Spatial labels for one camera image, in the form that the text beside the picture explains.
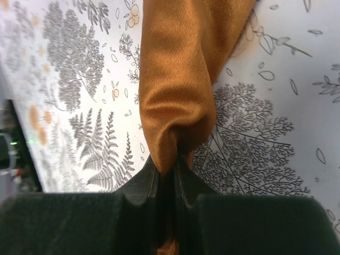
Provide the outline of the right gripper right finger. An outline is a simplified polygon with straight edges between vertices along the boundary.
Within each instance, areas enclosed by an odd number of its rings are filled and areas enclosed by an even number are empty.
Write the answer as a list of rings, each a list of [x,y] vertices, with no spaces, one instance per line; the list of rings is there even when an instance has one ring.
[[[339,254],[322,206],[306,197],[221,195],[174,165],[179,254]]]

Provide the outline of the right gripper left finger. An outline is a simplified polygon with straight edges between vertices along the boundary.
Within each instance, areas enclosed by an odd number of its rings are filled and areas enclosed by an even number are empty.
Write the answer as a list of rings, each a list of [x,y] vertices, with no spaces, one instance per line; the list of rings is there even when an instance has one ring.
[[[1,254],[155,254],[159,174],[112,193],[21,193],[1,204]]]

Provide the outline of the orange brown cloth napkin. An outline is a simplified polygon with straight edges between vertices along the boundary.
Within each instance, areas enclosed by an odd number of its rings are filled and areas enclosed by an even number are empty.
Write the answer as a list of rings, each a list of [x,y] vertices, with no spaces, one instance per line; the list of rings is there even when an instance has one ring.
[[[157,254],[178,254],[172,172],[205,142],[216,120],[212,85],[232,53],[254,1],[144,1],[139,108],[160,173]]]

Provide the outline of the floral tablecloth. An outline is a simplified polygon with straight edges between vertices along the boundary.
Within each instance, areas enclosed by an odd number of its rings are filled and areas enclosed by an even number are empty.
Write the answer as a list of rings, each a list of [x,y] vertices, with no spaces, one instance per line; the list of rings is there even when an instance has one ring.
[[[45,192],[112,192],[145,164],[142,1],[1,1],[1,96]],[[213,85],[193,171],[223,194],[307,196],[339,231],[339,1],[256,1]]]

